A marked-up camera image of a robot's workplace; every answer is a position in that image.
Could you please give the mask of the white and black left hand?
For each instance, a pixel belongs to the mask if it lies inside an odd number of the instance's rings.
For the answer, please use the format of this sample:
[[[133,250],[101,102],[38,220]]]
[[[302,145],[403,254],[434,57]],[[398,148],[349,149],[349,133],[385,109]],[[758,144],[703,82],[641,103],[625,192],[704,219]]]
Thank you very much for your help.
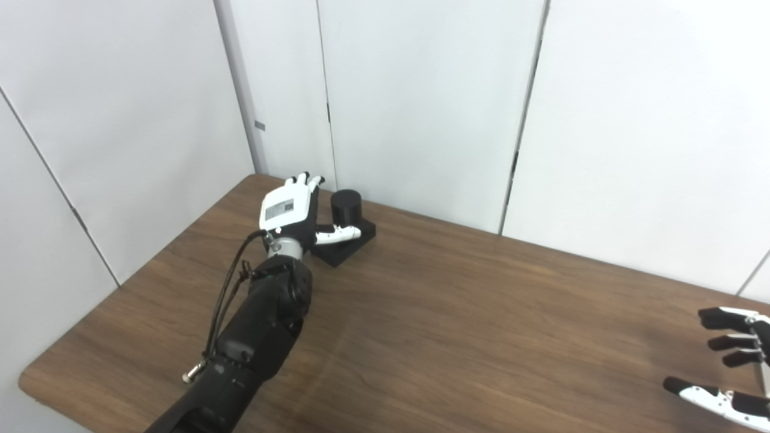
[[[268,256],[302,261],[316,245],[341,244],[362,236],[355,226],[320,225],[320,185],[324,176],[303,172],[265,195],[259,212],[259,228],[266,232]]]

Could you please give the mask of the white and black right hand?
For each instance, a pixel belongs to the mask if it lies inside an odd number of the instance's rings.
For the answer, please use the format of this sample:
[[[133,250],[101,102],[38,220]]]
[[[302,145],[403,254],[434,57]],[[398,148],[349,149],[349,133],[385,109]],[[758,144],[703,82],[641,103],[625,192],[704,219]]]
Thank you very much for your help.
[[[700,309],[698,317],[701,326],[707,330],[728,331],[727,334],[708,340],[707,347],[715,352],[727,351],[728,354],[721,361],[728,368],[753,365],[762,395],[696,384],[676,376],[667,376],[663,388],[691,405],[730,422],[755,431],[768,432],[768,316],[742,308],[711,307]]]

